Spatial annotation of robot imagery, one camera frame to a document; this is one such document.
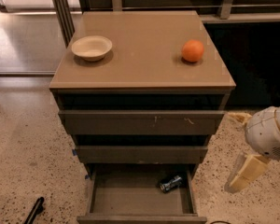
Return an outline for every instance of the dresser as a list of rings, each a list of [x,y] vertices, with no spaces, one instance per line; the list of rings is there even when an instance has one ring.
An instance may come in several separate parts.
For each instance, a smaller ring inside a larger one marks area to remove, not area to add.
[[[113,43],[99,62],[71,51],[88,35]],[[204,44],[197,63],[181,58],[190,39]],[[191,180],[235,83],[195,11],[85,12],[49,88],[91,177],[78,223],[206,222]]]

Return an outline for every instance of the open drawer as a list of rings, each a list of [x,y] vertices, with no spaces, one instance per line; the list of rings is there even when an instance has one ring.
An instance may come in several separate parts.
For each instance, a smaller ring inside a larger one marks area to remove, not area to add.
[[[61,110],[67,133],[108,135],[208,135],[217,131],[218,110]]]
[[[160,182],[179,175],[182,185],[167,193]],[[97,164],[87,213],[80,224],[203,224],[198,217],[187,165]]]

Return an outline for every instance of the black cable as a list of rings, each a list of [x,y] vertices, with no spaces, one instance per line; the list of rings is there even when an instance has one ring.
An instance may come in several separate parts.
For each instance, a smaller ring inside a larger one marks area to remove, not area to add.
[[[218,224],[231,224],[230,222],[224,221],[224,220],[215,220],[215,221],[211,222],[210,224],[215,224],[215,223],[218,223]]]

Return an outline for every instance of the floor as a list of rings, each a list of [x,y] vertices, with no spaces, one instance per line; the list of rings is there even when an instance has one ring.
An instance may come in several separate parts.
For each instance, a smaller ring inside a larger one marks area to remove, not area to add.
[[[54,16],[0,14],[0,70],[54,70],[64,49]],[[35,224],[75,224],[85,214],[90,180],[59,121],[50,80],[0,77],[0,224],[23,223],[40,196],[45,211]],[[207,223],[280,224],[280,161],[247,189],[224,191],[242,150],[252,152],[242,124],[227,114],[193,179],[199,215]]]

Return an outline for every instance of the object in drawer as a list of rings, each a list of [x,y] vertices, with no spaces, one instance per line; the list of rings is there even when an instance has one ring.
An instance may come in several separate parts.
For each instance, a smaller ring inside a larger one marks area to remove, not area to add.
[[[167,193],[171,189],[178,188],[183,183],[183,178],[180,175],[176,175],[174,178],[170,179],[169,181],[162,181],[160,182],[160,188],[162,192]]]

